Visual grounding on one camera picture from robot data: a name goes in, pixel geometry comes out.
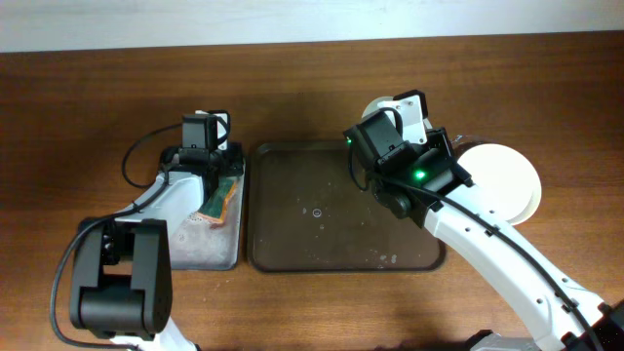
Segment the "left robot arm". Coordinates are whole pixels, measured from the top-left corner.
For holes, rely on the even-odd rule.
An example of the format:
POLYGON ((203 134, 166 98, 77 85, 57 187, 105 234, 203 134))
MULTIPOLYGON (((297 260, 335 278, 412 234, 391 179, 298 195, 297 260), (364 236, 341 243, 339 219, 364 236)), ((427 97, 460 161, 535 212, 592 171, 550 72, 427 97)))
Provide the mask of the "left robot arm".
POLYGON ((97 349, 196 350, 171 317, 170 237, 192 215, 228 224, 242 200, 245 157, 225 110, 182 116, 182 141, 166 148, 155 180, 124 210, 83 219, 54 281, 72 266, 69 320, 97 349))

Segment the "pink white plate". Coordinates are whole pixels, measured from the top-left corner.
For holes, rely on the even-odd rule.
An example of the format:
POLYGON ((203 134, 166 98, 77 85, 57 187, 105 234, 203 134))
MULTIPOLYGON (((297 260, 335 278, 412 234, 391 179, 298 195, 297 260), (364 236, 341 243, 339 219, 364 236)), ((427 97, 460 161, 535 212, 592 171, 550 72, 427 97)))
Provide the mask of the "pink white plate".
POLYGON ((513 207, 507 221, 512 225, 518 225, 530 219, 540 205, 542 186, 538 173, 532 170, 523 174, 515 181, 513 190, 513 207))

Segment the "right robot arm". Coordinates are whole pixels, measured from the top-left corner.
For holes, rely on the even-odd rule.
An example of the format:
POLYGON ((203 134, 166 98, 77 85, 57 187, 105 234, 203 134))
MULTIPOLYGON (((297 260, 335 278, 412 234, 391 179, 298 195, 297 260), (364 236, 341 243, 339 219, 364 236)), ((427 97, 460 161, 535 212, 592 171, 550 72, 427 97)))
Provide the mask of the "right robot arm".
POLYGON ((548 260, 508 221, 459 163, 445 128, 428 120, 426 95, 380 101, 343 133, 362 191, 398 219, 448 244, 504 298, 530 333, 481 330, 468 350, 620 350, 623 306, 610 306, 548 260))

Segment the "brown serving tray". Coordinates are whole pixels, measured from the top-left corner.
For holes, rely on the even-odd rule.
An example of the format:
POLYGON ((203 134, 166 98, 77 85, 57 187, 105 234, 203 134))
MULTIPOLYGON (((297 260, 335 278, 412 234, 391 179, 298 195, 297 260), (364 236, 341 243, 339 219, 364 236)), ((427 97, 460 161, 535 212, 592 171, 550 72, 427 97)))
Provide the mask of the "brown serving tray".
POLYGON ((359 190, 343 141, 271 142, 251 158, 247 257, 264 273, 427 272, 445 245, 359 190))

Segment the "pale green plate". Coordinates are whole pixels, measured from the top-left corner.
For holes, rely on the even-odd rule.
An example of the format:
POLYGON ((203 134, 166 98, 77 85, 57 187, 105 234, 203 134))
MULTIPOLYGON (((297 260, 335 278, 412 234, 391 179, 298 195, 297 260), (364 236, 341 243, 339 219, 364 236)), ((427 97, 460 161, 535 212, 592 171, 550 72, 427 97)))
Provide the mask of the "pale green plate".
POLYGON ((457 151, 459 165, 495 201, 496 211, 507 221, 512 212, 515 181, 526 172, 537 172, 536 168, 519 151, 498 143, 469 142, 457 151))
POLYGON ((381 107, 392 107, 397 110, 402 117, 403 127, 415 125, 421 121, 426 130, 432 129, 432 124, 428 119, 428 107, 426 99, 419 95, 409 97, 378 97, 371 101, 362 117, 366 117, 381 107))

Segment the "green orange sponge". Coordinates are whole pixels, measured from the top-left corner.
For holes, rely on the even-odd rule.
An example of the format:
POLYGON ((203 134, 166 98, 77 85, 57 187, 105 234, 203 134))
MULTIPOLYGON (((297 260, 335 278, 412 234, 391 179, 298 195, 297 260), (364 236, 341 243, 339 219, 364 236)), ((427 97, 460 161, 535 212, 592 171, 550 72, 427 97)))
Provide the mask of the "green orange sponge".
POLYGON ((220 227, 226 222, 228 206, 238 187, 238 181, 224 178, 219 182, 216 191, 197 211, 197 216, 209 227, 220 227))

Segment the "black soapy water tray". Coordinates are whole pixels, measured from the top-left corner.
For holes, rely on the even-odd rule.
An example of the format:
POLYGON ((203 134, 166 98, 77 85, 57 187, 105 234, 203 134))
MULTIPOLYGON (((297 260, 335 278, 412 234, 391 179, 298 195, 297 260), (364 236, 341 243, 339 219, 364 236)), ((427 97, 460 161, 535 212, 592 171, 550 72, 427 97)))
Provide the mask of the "black soapy water tray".
POLYGON ((238 181, 231 199, 226 222, 220 227, 210 227, 197 216, 202 205, 192 197, 199 195, 199 183, 186 181, 173 185, 173 197, 166 201, 168 235, 173 270, 230 270, 238 260, 242 213, 244 208, 246 159, 244 173, 228 176, 238 181))

